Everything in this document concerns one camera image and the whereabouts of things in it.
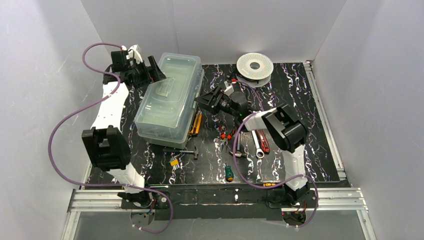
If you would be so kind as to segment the green plastic tool box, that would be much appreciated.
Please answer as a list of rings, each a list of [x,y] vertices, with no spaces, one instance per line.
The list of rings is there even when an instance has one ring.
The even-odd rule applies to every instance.
[[[201,58],[166,52],[158,66],[166,78],[148,86],[134,118],[137,134],[150,144],[183,149],[204,77]]]

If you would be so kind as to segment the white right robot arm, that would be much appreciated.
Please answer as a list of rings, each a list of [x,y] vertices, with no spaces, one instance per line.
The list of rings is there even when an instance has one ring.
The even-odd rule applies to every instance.
[[[237,134],[266,129],[283,154],[285,200],[291,204],[304,201],[310,190],[304,157],[308,128],[289,105],[254,112],[243,92],[226,91],[220,86],[194,100],[211,114],[222,111],[232,115],[239,126]]]

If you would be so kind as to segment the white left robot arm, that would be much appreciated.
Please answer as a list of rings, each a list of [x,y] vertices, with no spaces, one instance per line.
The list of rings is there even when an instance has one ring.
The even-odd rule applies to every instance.
[[[91,128],[82,132],[82,141],[94,168],[122,184],[118,196],[140,208],[151,208],[155,194],[145,191],[145,178],[131,163],[131,148],[122,134],[121,117],[131,88],[137,89],[166,78],[153,56],[146,65],[141,48],[135,44],[110,53],[112,63],[103,71],[102,89],[106,98]]]

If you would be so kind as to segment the red needle nose pliers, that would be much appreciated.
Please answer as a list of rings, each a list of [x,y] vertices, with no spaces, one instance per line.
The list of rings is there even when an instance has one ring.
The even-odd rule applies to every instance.
[[[235,134],[237,130],[237,126],[233,124],[232,129],[229,133],[226,133],[222,124],[218,125],[218,129],[219,129],[220,139],[221,139],[220,152],[223,153],[228,147],[228,142],[233,138],[233,135]]]

